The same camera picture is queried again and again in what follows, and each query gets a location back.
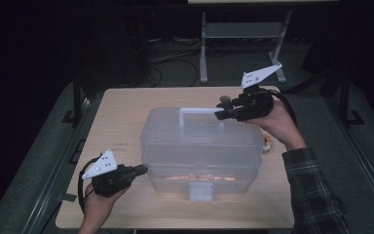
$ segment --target plaid shirt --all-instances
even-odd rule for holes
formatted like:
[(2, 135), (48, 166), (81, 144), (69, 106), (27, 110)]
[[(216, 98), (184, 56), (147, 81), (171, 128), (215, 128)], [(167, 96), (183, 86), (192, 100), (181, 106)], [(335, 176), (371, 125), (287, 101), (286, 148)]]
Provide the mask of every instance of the plaid shirt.
[(290, 183), (293, 234), (350, 233), (346, 207), (323, 177), (311, 148), (282, 154)]

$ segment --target floor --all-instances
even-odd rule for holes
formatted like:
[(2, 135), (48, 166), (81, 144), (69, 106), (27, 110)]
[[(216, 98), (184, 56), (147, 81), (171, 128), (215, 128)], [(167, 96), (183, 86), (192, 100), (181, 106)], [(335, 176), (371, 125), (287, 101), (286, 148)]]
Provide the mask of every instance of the floor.
[[(157, 62), (167, 55), (194, 47), (195, 40), (152, 42), (151, 73), (139, 87), (201, 86), (198, 79), (197, 50)], [(243, 72), (270, 65), (267, 52), (275, 41), (214, 41), (208, 57), (207, 86), (238, 86)], [(279, 84), (273, 75), (261, 85), (274, 85), (282, 91), (306, 80), (312, 74), (301, 69), (309, 43), (286, 43), (280, 62), (287, 82)], [(336, 193), (347, 203), (347, 220), (353, 233), (374, 234), (374, 176), (361, 161), (366, 159), (374, 170), (374, 112), (364, 94), (350, 85), (350, 111), (355, 110), (363, 125), (345, 128), (334, 106), (338, 94), (323, 98), (323, 80), (286, 97), (295, 109), (299, 128), (314, 148), (323, 172)], [(83, 103), (83, 118), (75, 128), (62, 122), (65, 113), (73, 110), (72, 84), (65, 87), (49, 118), (35, 139), (16, 177), (0, 204), (0, 234), (5, 233), (76, 233), (56, 227), (56, 213), (69, 185), (79, 152), (91, 129), (103, 92)], [(269, 233), (290, 233), (290, 230), (268, 230)], [(99, 233), (133, 233), (134, 230), (102, 229)]]

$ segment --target container handle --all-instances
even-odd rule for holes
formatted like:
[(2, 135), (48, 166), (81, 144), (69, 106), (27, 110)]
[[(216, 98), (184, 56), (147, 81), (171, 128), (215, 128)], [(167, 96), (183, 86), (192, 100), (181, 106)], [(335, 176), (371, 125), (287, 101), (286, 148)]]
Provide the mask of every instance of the container handle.
[[(224, 110), (220, 107), (181, 107), (178, 113), (178, 123), (184, 126), (184, 114), (214, 114), (216, 111)], [(224, 126), (224, 121), (219, 121), (220, 126)]]

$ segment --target plastic storage box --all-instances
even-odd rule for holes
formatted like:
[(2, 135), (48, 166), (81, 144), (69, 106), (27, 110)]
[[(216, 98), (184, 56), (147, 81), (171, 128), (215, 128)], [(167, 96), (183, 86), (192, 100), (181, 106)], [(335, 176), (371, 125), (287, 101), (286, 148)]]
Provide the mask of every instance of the plastic storage box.
[(245, 193), (257, 178), (263, 136), (236, 120), (218, 121), (218, 108), (157, 107), (141, 134), (142, 163), (158, 192), (210, 201), (218, 193)]

